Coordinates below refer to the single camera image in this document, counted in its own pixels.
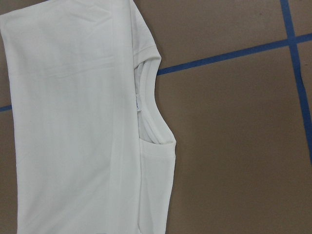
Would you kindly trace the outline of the white long-sleeve printed shirt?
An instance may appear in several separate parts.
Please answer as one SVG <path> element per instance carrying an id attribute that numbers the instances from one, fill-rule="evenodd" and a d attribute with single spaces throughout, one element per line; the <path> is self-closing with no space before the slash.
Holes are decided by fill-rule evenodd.
<path id="1" fill-rule="evenodd" d="M 0 17 L 19 234 L 163 234 L 176 139 L 161 56 L 132 0 L 48 0 Z"/>

